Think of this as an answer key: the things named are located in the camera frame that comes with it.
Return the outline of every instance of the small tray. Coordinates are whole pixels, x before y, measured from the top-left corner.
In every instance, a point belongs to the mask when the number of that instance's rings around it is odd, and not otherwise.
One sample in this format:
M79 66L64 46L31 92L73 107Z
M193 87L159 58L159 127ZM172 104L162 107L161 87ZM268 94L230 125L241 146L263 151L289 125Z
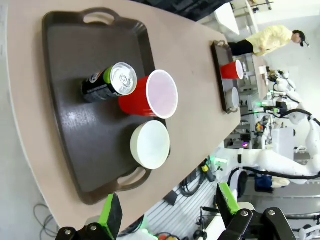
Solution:
M233 87L236 87L238 89L238 82L236 79L223 79L220 71L221 66L232 63L234 61L231 49L228 45L226 45L225 41L215 41L211 45L211 53L213 57L216 78L219 85L222 109L227 114L236 113L238 109L228 108L225 95Z
M112 24L85 23L89 14L114 17ZM42 21L43 51L54 115L65 159L80 199L95 204L108 194L139 187L151 174L121 185L118 179L140 165L130 151L130 139L141 124L160 118L127 115L118 99L86 103L83 80L125 62L141 79L155 70L146 26L107 8L82 12L50 12Z

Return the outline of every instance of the red cup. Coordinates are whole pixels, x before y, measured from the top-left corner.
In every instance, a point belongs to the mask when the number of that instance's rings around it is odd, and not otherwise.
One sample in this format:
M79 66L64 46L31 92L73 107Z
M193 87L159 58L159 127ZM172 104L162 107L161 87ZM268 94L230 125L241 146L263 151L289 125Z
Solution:
M164 70L155 70L137 82L133 93L119 97L122 111L130 115L170 118L177 110L178 90Z
M220 67L220 72L223 79L241 80L244 78L244 68L239 60Z

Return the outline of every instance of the black can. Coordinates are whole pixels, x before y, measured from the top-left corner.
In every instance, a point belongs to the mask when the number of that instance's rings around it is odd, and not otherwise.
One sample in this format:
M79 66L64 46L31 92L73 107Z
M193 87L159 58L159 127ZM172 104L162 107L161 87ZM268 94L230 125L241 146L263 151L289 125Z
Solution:
M119 62L83 81L81 93L90 103L105 101L133 93L137 81L135 70L130 65Z

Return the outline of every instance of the white bowl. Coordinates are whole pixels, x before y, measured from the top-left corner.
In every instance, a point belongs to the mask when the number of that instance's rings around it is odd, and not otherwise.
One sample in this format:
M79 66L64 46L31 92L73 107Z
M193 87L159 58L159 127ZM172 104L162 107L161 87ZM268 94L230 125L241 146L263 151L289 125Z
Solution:
M233 87L226 92L225 101L228 108L237 109L239 107L239 93L236 87Z
M130 149L133 158L144 168L160 168L170 151L167 128L157 120L140 125L131 136Z

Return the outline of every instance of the beige tabletop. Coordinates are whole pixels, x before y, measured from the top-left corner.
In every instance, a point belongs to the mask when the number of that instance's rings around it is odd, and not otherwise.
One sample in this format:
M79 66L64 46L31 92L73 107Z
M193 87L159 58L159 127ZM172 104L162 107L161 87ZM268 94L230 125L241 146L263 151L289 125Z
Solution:
M51 107L42 51L42 18L51 11L115 10L143 22L155 67L176 81L179 105L167 120L171 154L142 186L119 192L124 229L195 169L240 122L223 112L210 41L225 37L206 26L128 0L11 0L7 52L13 110L26 158L61 227L81 229L98 216L104 201L85 205L67 169Z
M254 72L256 77L256 84L258 86L259 98L263 100L269 92L268 79L264 74L260 73L259 67L265 67L267 65L266 60L262 56L252 55Z

